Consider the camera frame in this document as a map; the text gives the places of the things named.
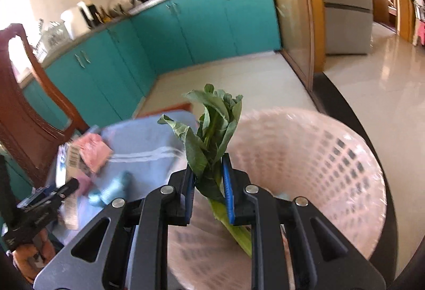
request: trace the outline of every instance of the hand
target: hand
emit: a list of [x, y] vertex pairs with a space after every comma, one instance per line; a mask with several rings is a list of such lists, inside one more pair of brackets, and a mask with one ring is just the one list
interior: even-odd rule
[[48, 239], [46, 229], [40, 231], [38, 236], [41, 238], [43, 245], [41, 250], [37, 250], [37, 248], [33, 244], [22, 245], [16, 248], [13, 252], [13, 261], [14, 264], [21, 271], [23, 276], [29, 281], [31, 284], [34, 283], [35, 277], [42, 268], [34, 268], [29, 262], [28, 258], [33, 257], [34, 255], [40, 253], [43, 258], [43, 263], [46, 266], [56, 255], [55, 249]]

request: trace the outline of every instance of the triangular cutout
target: triangular cutout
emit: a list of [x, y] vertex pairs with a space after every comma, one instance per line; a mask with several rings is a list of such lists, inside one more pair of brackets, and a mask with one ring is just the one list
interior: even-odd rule
[[71, 255], [87, 262], [95, 262], [100, 245], [109, 225], [109, 219], [103, 218], [84, 235], [71, 250]]
[[348, 252], [346, 246], [330, 231], [330, 229], [317, 217], [310, 220], [323, 260], [326, 262], [341, 258]]

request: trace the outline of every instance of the barcode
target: barcode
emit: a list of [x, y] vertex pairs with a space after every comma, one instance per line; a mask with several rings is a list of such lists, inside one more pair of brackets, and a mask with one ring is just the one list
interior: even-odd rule
[[73, 148], [72, 146], [69, 149], [69, 161], [68, 165], [72, 168], [78, 168], [79, 163], [79, 152], [78, 149]]

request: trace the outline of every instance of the glossy floor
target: glossy floor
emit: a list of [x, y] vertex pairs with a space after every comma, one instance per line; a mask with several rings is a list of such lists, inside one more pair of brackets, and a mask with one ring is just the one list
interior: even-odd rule
[[[310, 96], [280, 54], [272, 52], [234, 57], [160, 76], [142, 106], [142, 113], [187, 101], [182, 95], [206, 83], [243, 95], [243, 113], [275, 106], [316, 110]], [[194, 106], [200, 116], [203, 107]]]
[[399, 274], [425, 234], [425, 49], [379, 24], [371, 47], [367, 56], [328, 57], [325, 74], [382, 162], [398, 223]]

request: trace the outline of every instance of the pink plastic bag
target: pink plastic bag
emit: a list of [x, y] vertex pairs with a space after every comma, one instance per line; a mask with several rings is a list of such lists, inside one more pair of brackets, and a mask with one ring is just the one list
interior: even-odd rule
[[99, 171], [112, 154], [112, 150], [98, 134], [86, 133], [75, 140], [74, 144], [80, 147], [82, 160], [94, 173]]

